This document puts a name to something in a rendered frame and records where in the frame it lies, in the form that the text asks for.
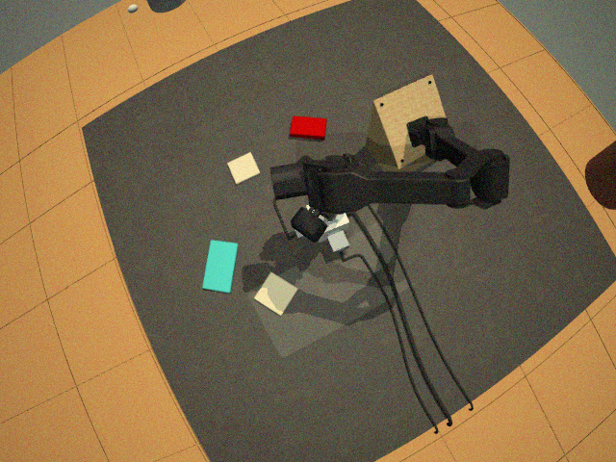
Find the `red rectangular block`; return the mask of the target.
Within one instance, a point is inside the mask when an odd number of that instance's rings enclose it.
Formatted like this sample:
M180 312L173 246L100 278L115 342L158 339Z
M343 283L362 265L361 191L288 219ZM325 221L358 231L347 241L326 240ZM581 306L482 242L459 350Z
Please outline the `red rectangular block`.
M293 116L291 137L324 140L326 118Z

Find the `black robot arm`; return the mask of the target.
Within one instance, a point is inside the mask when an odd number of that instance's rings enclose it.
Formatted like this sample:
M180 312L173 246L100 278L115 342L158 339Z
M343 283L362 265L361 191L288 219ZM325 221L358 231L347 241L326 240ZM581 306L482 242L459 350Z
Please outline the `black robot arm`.
M409 125L408 125L409 124ZM508 197L510 158L498 149L472 148L457 139L446 117L425 116L406 123L412 147L457 166L446 172L371 171L358 156L331 155L271 167L275 200L307 195L310 207L344 214L369 203L426 203L487 210ZM415 145L415 146L414 146ZM472 187L476 198L470 199Z

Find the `turquoise rectangular block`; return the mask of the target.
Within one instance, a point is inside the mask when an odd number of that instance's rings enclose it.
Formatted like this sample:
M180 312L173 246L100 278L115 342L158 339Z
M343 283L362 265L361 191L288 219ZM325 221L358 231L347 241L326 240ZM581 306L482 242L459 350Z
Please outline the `turquoise rectangular block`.
M203 289L231 294L238 244L211 241Z

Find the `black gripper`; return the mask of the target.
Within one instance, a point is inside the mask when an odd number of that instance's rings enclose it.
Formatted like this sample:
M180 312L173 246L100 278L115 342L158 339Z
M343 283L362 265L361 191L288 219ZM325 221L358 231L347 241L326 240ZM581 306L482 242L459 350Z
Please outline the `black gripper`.
M338 216L338 214L321 212L313 207L310 207L309 210L301 207L291 219L291 225L293 229L313 243L317 242L327 228L327 224L319 218L320 215L329 221L334 220Z

